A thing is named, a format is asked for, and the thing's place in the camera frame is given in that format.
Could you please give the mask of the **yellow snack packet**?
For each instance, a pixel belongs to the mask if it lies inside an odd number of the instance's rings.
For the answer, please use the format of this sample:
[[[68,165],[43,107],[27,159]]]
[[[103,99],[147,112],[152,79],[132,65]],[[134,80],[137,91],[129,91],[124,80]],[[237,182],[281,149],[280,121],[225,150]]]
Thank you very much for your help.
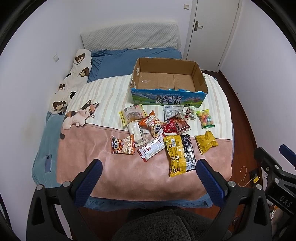
[[[201,155],[205,154],[212,147],[217,147],[219,145],[210,131],[206,131],[203,135],[195,136],[195,140]]]

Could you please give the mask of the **yellow black noodle packet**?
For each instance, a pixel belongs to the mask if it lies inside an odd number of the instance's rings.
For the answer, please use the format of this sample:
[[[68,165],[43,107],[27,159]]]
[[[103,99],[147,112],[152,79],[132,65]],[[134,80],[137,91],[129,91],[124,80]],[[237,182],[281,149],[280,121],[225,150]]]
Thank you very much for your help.
[[[169,176],[175,177],[196,168],[194,148],[188,134],[164,138],[166,151],[170,157]]]

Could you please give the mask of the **colourful candy ball bag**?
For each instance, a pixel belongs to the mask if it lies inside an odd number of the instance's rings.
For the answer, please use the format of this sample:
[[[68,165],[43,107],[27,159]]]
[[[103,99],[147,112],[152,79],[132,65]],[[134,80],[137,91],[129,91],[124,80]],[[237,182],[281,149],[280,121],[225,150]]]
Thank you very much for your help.
[[[201,128],[212,128],[215,126],[209,109],[198,110],[196,111],[196,115],[201,122]]]

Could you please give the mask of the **small cream cartoon packet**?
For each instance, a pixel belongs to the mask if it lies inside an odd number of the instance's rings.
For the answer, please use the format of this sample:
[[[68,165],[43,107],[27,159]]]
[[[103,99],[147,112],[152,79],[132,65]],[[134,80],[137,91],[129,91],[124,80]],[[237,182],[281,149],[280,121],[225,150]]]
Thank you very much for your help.
[[[183,112],[183,117],[185,120],[195,120],[195,108],[193,106],[188,106],[186,110]]]

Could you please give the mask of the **dark red snack packet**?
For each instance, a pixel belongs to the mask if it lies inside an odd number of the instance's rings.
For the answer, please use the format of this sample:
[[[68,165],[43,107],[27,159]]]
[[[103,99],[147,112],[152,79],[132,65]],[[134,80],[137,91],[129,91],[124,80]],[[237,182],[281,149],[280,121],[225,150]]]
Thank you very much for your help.
[[[178,135],[187,133],[188,131],[191,130],[191,127],[183,119],[172,118],[171,121],[172,121],[172,124],[174,125],[174,127],[176,128],[176,133]]]

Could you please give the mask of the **orange raccoon snack bag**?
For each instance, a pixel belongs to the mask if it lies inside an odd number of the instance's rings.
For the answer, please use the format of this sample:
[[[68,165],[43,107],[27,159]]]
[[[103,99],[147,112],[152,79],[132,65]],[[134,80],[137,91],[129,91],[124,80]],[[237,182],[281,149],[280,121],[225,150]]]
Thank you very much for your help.
[[[127,154],[135,155],[134,135],[119,139],[111,136],[111,153],[112,154]]]

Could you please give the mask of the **white red snack bar packet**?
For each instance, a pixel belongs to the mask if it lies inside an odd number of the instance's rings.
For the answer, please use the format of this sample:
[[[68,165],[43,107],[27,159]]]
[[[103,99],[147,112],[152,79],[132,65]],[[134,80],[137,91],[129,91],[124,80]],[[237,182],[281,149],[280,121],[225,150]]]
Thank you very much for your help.
[[[166,136],[164,134],[161,134],[154,140],[150,141],[149,143],[138,149],[137,152],[144,162],[147,162],[150,158],[152,158],[165,148],[165,137]]]

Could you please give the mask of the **silver grey snack packet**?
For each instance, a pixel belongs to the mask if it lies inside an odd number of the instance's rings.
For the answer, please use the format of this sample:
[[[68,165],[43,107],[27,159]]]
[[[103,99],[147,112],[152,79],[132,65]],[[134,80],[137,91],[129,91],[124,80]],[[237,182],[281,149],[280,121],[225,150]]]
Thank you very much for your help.
[[[182,118],[183,108],[183,105],[164,105],[164,121],[167,121],[170,118]]]

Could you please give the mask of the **white clear pastry packet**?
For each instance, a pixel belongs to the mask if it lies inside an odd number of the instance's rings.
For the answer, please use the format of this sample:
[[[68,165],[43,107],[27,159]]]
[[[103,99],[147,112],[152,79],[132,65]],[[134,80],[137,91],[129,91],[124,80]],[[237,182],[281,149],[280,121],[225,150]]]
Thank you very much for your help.
[[[138,124],[138,121],[132,121],[127,125],[130,135],[134,135],[135,147],[139,147],[148,143],[148,139],[145,137],[142,127]]]

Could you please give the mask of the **orange panda snack bag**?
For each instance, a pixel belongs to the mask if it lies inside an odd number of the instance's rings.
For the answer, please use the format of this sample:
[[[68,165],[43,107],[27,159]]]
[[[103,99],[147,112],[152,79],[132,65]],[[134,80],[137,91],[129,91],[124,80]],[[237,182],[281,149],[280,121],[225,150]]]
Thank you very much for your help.
[[[165,124],[164,122],[160,121],[156,117],[154,111],[151,111],[151,113],[146,118],[144,118],[139,122],[140,126],[143,126],[150,131],[153,138],[156,138],[159,136],[164,124]]]

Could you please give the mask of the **yellow-edged clear snack packet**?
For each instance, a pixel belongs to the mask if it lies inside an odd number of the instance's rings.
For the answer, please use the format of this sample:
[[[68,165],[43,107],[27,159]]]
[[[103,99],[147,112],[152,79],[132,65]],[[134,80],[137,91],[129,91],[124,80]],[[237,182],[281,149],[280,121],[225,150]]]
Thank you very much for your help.
[[[133,121],[145,119],[147,117],[142,104],[131,105],[119,112],[123,126],[127,126]]]

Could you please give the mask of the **blue smartphone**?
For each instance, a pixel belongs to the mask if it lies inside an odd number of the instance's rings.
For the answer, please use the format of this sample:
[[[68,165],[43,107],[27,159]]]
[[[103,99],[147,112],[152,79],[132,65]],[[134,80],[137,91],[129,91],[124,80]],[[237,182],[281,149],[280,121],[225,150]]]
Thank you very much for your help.
[[[52,169],[52,155],[49,154],[45,159],[45,173],[50,173]]]

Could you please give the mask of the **white door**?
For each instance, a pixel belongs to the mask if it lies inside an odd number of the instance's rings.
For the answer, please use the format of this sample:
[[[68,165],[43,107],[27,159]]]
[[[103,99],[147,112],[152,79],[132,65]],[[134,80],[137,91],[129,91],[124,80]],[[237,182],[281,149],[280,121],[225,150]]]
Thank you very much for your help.
[[[231,43],[242,1],[192,1],[183,58],[202,70],[217,72]],[[195,21],[203,29],[194,31]]]

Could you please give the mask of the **blue printed cardboard milk box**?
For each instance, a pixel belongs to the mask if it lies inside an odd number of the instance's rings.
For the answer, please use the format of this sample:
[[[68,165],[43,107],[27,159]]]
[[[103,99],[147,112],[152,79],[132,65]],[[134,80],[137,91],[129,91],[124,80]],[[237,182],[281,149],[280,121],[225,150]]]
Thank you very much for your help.
[[[139,58],[133,69],[130,91],[133,103],[200,107],[208,87],[194,61]]]

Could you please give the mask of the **grey padded headboard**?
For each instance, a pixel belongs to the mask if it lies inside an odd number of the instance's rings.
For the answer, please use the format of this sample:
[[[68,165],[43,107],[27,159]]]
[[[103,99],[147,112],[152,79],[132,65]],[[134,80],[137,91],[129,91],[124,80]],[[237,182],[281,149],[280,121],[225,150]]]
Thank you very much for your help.
[[[179,28],[176,23],[141,22],[114,25],[81,33],[85,49],[121,50],[144,48],[181,47]]]

